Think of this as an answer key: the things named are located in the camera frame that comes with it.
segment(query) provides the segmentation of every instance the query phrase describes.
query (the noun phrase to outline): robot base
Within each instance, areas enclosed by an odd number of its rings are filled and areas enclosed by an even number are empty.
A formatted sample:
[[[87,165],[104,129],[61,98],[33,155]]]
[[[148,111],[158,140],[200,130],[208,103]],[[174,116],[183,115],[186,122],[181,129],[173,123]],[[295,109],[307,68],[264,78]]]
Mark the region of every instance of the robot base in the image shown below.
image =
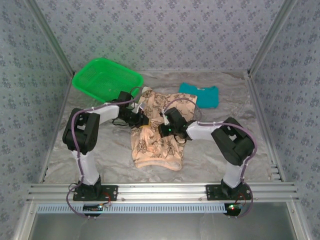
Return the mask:
[[[81,184],[74,190],[73,201],[116,201],[118,196],[117,185],[101,185],[101,178],[94,185]]]
[[[242,183],[240,183],[235,188],[230,188],[222,180],[221,184],[206,185],[205,191],[206,191],[206,199],[208,201],[251,200],[249,188]]]

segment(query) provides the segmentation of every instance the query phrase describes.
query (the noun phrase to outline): wall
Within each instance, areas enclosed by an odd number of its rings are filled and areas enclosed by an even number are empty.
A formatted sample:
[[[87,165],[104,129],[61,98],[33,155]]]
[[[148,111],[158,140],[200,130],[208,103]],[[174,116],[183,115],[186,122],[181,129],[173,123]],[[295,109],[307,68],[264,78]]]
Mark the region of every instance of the wall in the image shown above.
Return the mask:
[[[38,0],[73,69],[249,68],[283,0]]]
[[[288,181],[320,239],[320,2],[301,0],[254,77]]]
[[[1,1],[0,31],[0,239],[9,240],[69,80],[22,0]]]

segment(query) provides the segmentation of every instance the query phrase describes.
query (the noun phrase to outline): robotic arm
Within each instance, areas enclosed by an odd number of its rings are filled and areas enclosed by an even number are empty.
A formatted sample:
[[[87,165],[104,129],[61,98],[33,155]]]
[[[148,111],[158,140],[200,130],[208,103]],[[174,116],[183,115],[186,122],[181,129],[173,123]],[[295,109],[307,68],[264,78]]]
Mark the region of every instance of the robotic arm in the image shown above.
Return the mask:
[[[215,123],[195,120],[187,122],[175,107],[162,116],[164,123],[158,127],[162,137],[174,135],[185,140],[203,139],[217,144],[227,164],[221,185],[213,192],[216,197],[234,199],[239,193],[247,191],[242,184],[244,161],[253,153],[255,144],[234,118],[229,117],[224,122]]]
[[[132,98],[130,93],[121,91],[118,99],[114,99],[111,103],[128,102]],[[133,104],[129,108],[129,103],[121,105],[108,105],[92,111],[82,112],[75,117],[74,135],[79,146],[80,158],[72,134],[72,119],[76,113],[81,111],[74,108],[70,114],[66,128],[63,132],[62,141],[72,151],[72,155],[79,160],[79,183],[80,187],[75,191],[77,196],[73,200],[93,201],[101,197],[102,185],[99,172],[97,171],[94,155],[92,150],[96,146],[98,140],[99,125],[108,121],[121,119],[125,121],[131,128],[139,128],[149,124],[149,119],[144,115],[145,104]]]

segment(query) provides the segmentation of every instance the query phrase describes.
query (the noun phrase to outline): enclosure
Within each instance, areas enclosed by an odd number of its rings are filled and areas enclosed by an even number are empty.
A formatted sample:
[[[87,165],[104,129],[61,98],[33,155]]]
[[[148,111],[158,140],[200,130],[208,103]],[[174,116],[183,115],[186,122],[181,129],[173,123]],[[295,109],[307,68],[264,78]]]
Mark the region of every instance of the enclosure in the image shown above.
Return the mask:
[[[318,1],[16,0],[1,10],[1,239],[320,238]],[[116,201],[96,221],[69,209],[81,176],[63,134],[74,108],[101,104],[72,80],[96,58],[159,95],[182,83],[218,89],[201,122],[235,118],[257,142],[248,215],[228,220],[235,201],[209,199],[227,163],[215,142],[187,141],[172,169],[140,167],[132,129],[111,121],[92,154]],[[77,211],[92,203],[72,198]]]

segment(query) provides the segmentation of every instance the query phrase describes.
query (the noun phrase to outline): aluminum rail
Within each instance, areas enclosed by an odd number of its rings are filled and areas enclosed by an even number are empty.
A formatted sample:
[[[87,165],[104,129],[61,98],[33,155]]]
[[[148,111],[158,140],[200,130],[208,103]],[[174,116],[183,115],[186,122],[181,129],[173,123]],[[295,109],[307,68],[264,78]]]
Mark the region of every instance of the aluminum rail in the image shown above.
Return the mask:
[[[117,203],[232,203],[234,200],[207,201],[206,185],[218,182],[203,183],[105,183],[117,185]],[[298,201],[293,182],[249,182],[255,202],[278,203]],[[27,195],[27,202],[32,203],[65,203],[69,184],[32,184]]]

